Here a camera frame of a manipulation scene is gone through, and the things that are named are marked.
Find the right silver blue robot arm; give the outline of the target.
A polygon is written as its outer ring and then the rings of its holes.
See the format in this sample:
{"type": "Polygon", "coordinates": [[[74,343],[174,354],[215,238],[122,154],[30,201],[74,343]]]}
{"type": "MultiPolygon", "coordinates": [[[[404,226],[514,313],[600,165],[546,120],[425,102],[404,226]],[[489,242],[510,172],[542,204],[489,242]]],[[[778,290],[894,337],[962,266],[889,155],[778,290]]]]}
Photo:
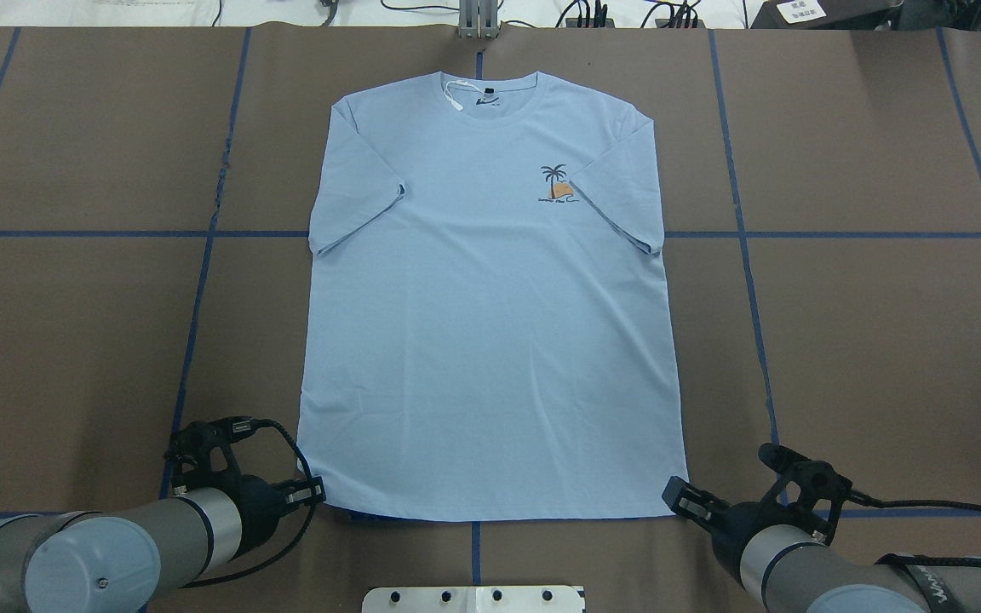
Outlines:
{"type": "Polygon", "coordinates": [[[776,474],[758,500],[732,504],[673,476],[670,512],[708,532],[714,558],[767,612],[981,612],[981,556],[889,553],[848,561],[833,540],[847,503],[880,509],[951,508],[958,501],[883,501],[855,490],[828,462],[767,443],[760,462],[776,474]]]}

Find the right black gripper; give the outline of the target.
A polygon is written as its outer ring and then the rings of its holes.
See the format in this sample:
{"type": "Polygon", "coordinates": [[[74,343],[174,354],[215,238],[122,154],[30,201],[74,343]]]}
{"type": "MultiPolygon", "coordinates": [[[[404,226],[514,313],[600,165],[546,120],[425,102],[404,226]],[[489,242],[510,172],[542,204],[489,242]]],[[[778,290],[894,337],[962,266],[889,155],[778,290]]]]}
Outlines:
{"type": "Polygon", "coordinates": [[[774,443],[763,444],[758,455],[776,473],[775,484],[758,501],[728,503],[678,476],[669,479],[662,493],[671,513],[698,521],[708,532],[720,566],[743,588],[762,587],[766,568],[777,558],[761,553],[751,561],[754,538],[785,526],[797,546],[830,546],[842,506],[852,495],[852,481],[826,461],[774,443]]]}

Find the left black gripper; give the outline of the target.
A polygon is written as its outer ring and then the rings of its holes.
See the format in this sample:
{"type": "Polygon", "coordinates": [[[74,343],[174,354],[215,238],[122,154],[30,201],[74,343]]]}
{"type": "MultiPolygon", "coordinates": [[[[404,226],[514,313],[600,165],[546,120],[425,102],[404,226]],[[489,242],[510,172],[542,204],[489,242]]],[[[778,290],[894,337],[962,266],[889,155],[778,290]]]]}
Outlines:
{"type": "Polygon", "coordinates": [[[175,496],[201,513],[210,538],[208,558],[236,559],[275,536],[278,524],[303,506],[326,501],[322,478],[288,478],[270,484],[246,473],[234,445],[260,430],[273,430],[295,454],[304,455],[283,426],[255,416],[195,421],[172,433],[166,450],[175,496]]]}

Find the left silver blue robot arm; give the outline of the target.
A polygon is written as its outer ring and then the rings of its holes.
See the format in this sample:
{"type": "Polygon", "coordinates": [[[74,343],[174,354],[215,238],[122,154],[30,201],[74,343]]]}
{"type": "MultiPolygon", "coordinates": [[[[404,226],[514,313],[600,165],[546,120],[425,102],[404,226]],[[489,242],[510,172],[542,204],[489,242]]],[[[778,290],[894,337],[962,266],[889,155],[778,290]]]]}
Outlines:
{"type": "Polygon", "coordinates": [[[254,416],[195,421],[169,438],[171,496],[128,511],[0,518],[0,612],[136,612],[181,589],[240,581],[283,559],[326,500],[297,442],[254,416]],[[300,476],[243,473],[233,447],[271,428],[300,476]]]}

